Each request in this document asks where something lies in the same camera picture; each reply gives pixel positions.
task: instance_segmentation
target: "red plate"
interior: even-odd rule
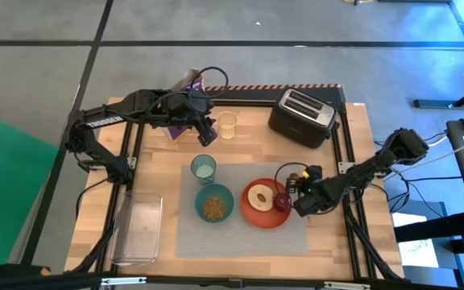
[[[289,218],[289,214],[291,211],[287,211],[282,213],[275,209],[275,206],[272,207],[270,210],[266,212],[259,211],[254,209],[250,202],[248,202],[248,190],[254,185],[262,184],[266,185],[273,191],[273,194],[276,195],[278,192],[283,193],[285,191],[284,186],[277,182],[277,188],[279,191],[277,192],[275,188],[275,182],[271,178],[261,178],[250,182],[250,184],[242,191],[241,195],[241,213],[243,217],[247,221],[249,221],[252,225],[258,226],[263,229],[273,229],[277,226],[282,225],[286,220]]]

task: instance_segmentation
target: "wooden tabletop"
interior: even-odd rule
[[[110,102],[121,98],[112,97]],[[346,104],[355,158],[358,163],[374,154],[367,110],[363,104]],[[212,117],[223,111],[238,117],[237,135],[233,139],[217,138],[202,147],[197,134],[190,133],[178,144],[167,140],[161,129],[147,126],[139,156],[134,189],[161,193],[164,199],[159,256],[146,266],[120,267],[123,274],[150,276],[221,276],[272,279],[335,279],[352,280],[345,219],[341,206],[323,216],[311,216],[306,227],[307,255],[260,256],[235,258],[186,259],[176,257],[176,232],[180,195],[180,167],[189,165],[198,154],[210,154],[218,164],[300,161],[323,167],[324,177],[337,175],[331,140],[318,149],[310,149],[276,134],[267,126],[270,108],[215,107]],[[124,124],[101,129],[99,142],[114,154],[119,153]],[[340,133],[342,155],[346,156],[344,138]],[[104,171],[91,172],[87,185],[106,177]],[[102,184],[87,192],[72,237],[65,264],[69,270],[77,266],[102,234],[111,184]],[[400,276],[403,270],[393,232],[386,197],[377,188],[369,187],[364,194],[371,241],[384,260]],[[367,276],[363,247],[357,241],[361,272]]]

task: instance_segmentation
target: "toaster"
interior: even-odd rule
[[[295,142],[318,148],[330,137],[337,112],[318,97],[288,89],[273,106],[268,125]]]

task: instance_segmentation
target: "concrete floor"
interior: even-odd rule
[[[93,39],[105,0],[0,0],[0,39]],[[454,0],[464,18],[464,0]],[[103,39],[464,41],[446,4],[341,0],[116,0]],[[0,119],[58,144],[88,48],[0,48]],[[429,137],[464,111],[414,110],[415,98],[464,95],[464,48],[101,48],[82,108],[141,88],[167,88],[189,67],[217,65],[231,84],[340,83],[348,102],[364,102],[374,138],[399,127]],[[209,76],[209,85],[220,79]],[[444,142],[428,156],[451,151]],[[454,176],[454,158],[406,177]],[[74,227],[74,204],[86,174],[68,156],[35,256],[60,273]],[[403,191],[388,181],[391,195]],[[464,211],[460,180],[417,185],[428,201]],[[413,199],[419,197],[412,193]],[[16,245],[11,260],[19,256]]]

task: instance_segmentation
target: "glass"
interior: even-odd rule
[[[217,134],[223,139],[232,139],[235,136],[235,125],[238,122],[231,112],[223,112],[217,117]]]
[[[159,249],[162,197],[126,192],[119,201],[110,260],[119,266],[152,263]]]
[[[191,172],[202,184],[211,184],[214,182],[216,161],[209,155],[198,155],[191,162]]]

